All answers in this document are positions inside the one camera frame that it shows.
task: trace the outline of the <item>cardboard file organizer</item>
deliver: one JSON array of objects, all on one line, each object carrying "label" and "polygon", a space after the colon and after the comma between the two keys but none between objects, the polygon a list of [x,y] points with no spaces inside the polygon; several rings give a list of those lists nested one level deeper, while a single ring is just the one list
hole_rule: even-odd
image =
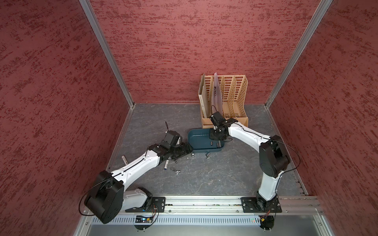
[{"label": "cardboard file organizer", "polygon": [[[244,110],[245,94],[247,92],[248,80],[245,75],[218,75],[223,98],[223,117],[237,119],[240,123],[248,127],[248,117]],[[214,75],[205,76],[206,93],[211,111],[211,97],[214,89]],[[205,118],[202,109],[202,128],[213,128],[210,118]]]}]

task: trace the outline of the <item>perforated divider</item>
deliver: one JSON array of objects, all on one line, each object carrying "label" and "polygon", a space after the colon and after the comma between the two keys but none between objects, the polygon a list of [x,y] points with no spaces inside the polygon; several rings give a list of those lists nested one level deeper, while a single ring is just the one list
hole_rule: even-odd
[{"label": "perforated divider", "polygon": [[[102,224],[94,217],[93,225]],[[138,225],[135,215],[118,215],[107,225]],[[255,215],[242,216],[204,216],[204,215],[166,215],[160,214],[154,225],[256,225],[260,226],[260,218]]]},{"label": "perforated divider", "polygon": [[247,92],[248,80],[245,76],[235,76],[235,96],[233,108],[235,117],[246,117],[244,110],[245,94]]},{"label": "perforated divider", "polygon": [[[243,125],[248,126],[248,117],[244,110],[245,94],[247,91],[247,77],[245,75],[218,75],[223,98],[223,117],[239,118],[237,119]],[[212,111],[211,102],[214,92],[214,75],[205,76],[206,93],[210,110]],[[212,128],[212,122],[209,118],[204,118],[202,111],[202,128]]]}]

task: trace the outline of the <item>black mounting plate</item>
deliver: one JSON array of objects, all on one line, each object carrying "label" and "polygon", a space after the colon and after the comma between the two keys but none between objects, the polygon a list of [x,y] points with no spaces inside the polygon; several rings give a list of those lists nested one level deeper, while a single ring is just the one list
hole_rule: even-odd
[{"label": "black mounting plate", "polygon": [[[242,201],[242,207],[244,213],[266,213],[267,211],[259,211],[255,204],[256,198],[255,197],[242,197],[240,198]],[[270,207],[270,213],[282,213],[281,204],[279,200],[274,201]]]},{"label": "black mounting plate", "polygon": [[[165,209],[165,197],[152,197],[152,202],[151,204],[155,204],[156,207],[159,209],[156,212],[162,213],[164,212]],[[137,213],[148,213],[146,211],[143,211],[142,208],[130,208],[125,210],[125,212],[137,212]]]}]

